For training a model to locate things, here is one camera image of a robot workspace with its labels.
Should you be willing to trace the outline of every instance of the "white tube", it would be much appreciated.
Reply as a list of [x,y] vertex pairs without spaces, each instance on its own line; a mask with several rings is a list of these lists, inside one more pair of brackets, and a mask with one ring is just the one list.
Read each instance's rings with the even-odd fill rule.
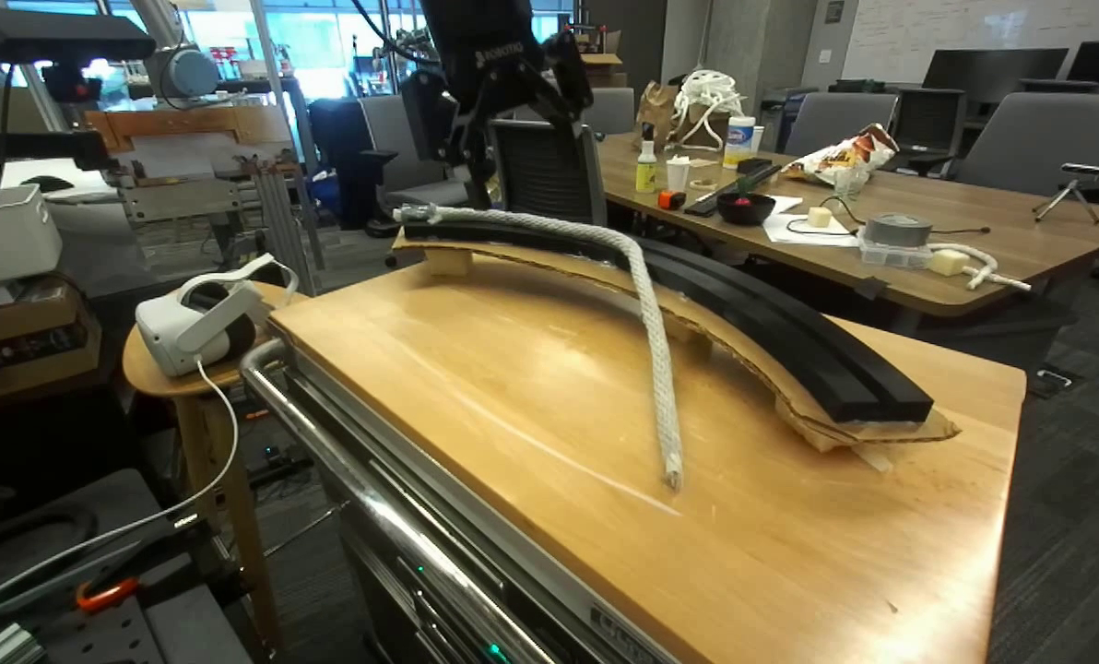
[[652,410],[657,410],[657,448],[664,462],[664,481],[671,486],[682,482],[682,426],[674,410],[674,385],[671,385],[671,355],[668,355],[668,334],[657,303],[657,287],[647,266],[643,248],[611,230],[602,224],[579,224],[579,222],[559,222],[559,218],[543,218],[543,213],[514,213],[514,212],[472,212],[472,206],[397,206],[393,222],[491,222],[491,224],[525,224],[525,230],[543,230],[556,238],[579,238],[579,239],[599,239],[606,248],[617,248],[626,257],[632,286],[639,293],[639,316],[650,335],[650,355],[652,355]]

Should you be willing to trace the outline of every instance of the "white box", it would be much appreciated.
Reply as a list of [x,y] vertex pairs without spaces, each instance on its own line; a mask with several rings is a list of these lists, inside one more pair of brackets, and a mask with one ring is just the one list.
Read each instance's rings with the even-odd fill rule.
[[0,187],[0,286],[55,272],[64,238],[44,212],[38,184]]

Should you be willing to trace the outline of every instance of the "black chair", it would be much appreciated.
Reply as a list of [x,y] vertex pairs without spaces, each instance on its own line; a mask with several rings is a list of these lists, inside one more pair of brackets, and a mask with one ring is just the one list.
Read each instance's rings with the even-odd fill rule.
[[543,119],[493,119],[491,136],[508,212],[606,224],[589,130],[559,136]]
[[889,126],[891,119],[897,119],[891,94],[813,94],[803,96],[782,152],[809,157],[825,146],[856,136],[869,121]]
[[1099,94],[1099,83],[1020,77],[1020,94]]
[[789,90],[789,94],[782,94],[782,99],[778,99],[778,130],[775,130],[775,152],[787,152],[787,141],[793,136],[793,126],[795,126],[795,119],[799,119],[799,107],[803,107],[803,96],[813,96],[813,94],[819,94],[819,90]]
[[1079,176],[1099,173],[1099,96],[1012,94],[958,166],[958,182],[1079,200]]
[[365,111],[357,99],[312,99],[307,111],[309,136],[321,152],[321,170],[334,170],[339,224],[365,224],[379,218],[376,187],[391,152],[371,152]]
[[891,121],[897,166],[945,176],[961,148],[961,119],[961,90],[905,90]]
[[829,94],[884,94],[889,84],[884,83],[873,83],[873,77],[840,77],[829,84]]

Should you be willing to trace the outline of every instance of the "curved black strip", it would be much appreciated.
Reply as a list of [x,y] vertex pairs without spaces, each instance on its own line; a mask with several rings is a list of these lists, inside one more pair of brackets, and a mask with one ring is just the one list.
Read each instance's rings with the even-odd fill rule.
[[[491,222],[407,224],[414,239],[516,245],[537,253],[588,248],[572,238]],[[819,310],[722,264],[643,239],[650,272],[757,341],[834,420],[927,420],[932,399],[897,367],[829,325]]]
[[793,298],[793,297],[787,297],[787,293],[778,293],[778,287],[771,287],[771,286],[763,286],[750,272],[736,272],[722,264],[711,264],[703,255],[691,255],[691,253],[680,253],[680,248],[668,248],[668,245],[650,245],[650,239],[643,239],[643,248],[647,248],[650,257],[659,255],[659,257],[671,257],[671,264],[687,264],[687,266],[695,266],[695,271],[702,271],[716,282],[725,282],[725,286],[741,287],[744,303],[782,313],[787,334],[799,328],[809,341],[814,341],[821,347],[821,355],[843,360],[851,367],[851,376],[868,379],[868,388],[878,392],[880,403],[905,407],[905,414],[891,414],[891,420],[921,420],[931,414],[932,399],[913,379],[906,379],[897,367],[889,367],[880,355],[873,355],[868,344],[858,344],[843,328],[829,325],[819,310],[803,308],[799,298]]

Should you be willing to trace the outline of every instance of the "metal frame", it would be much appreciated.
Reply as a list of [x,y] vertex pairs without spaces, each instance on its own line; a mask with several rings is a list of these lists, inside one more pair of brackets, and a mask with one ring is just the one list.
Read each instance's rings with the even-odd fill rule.
[[[572,642],[572,661],[674,661],[312,360],[268,341],[245,360],[245,379],[393,546],[393,560],[370,560],[417,624],[417,642],[449,661],[478,642],[521,661],[554,661],[543,640],[550,633]],[[537,636],[514,614],[514,599],[543,617]]]

